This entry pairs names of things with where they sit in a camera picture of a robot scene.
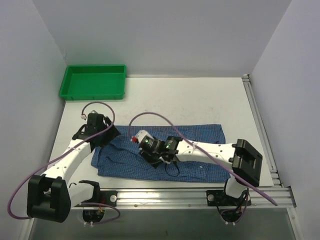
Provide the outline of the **blue checked long sleeve shirt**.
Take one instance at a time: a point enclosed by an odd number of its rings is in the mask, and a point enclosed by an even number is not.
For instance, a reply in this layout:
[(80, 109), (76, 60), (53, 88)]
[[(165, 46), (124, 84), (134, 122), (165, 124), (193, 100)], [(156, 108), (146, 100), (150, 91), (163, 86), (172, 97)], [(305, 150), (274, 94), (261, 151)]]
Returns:
[[(105, 147), (96, 147), (91, 159), (91, 166), (101, 177), (187, 183), (225, 183), (230, 178), (212, 160), (181, 162), (169, 155), (167, 138), (178, 136), (171, 126), (117, 125), (116, 129), (120, 134)], [(135, 135), (140, 130), (161, 141), (157, 150), (140, 150), (129, 140), (129, 133)]]

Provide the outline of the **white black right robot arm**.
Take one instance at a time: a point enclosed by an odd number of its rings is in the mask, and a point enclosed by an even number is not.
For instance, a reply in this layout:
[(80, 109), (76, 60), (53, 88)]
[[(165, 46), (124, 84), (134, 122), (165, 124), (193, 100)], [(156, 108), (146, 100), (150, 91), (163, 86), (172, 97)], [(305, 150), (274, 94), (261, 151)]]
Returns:
[(215, 163), (256, 188), (260, 185), (263, 156), (247, 140), (228, 144), (192, 140), (188, 143), (181, 137), (169, 136), (163, 141), (140, 130), (133, 141), (139, 144), (139, 154), (154, 168), (162, 163)]

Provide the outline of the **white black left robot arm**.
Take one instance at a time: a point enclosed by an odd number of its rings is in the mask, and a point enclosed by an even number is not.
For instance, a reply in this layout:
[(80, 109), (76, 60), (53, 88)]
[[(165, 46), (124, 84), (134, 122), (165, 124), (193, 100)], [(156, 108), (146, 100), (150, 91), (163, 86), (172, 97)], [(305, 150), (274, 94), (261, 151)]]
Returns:
[(98, 182), (80, 180), (75, 183), (70, 179), (94, 149), (106, 146), (119, 135), (107, 116), (89, 113), (86, 124), (73, 135), (61, 159), (41, 175), (34, 174), (28, 180), (27, 215), (62, 223), (75, 206), (100, 207), (103, 194)]

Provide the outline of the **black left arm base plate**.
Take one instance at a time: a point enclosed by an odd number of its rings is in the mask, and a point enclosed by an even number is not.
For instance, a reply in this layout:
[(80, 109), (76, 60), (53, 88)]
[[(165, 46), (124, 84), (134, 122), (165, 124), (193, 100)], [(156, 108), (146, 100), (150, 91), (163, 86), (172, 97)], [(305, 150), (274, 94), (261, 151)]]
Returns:
[(97, 203), (106, 204), (112, 207), (117, 206), (118, 191), (116, 190), (100, 190), (94, 191), (90, 199), (83, 200), (80, 203)]

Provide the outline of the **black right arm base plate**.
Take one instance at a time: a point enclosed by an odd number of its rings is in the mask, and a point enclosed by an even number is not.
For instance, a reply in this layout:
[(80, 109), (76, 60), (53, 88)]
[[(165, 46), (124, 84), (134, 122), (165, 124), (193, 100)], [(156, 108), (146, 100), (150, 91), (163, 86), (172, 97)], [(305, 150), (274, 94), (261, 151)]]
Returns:
[(210, 189), (205, 193), (207, 205), (210, 207), (238, 207), (245, 205), (248, 189), (246, 188), (238, 198), (226, 195), (225, 191), (221, 189)]

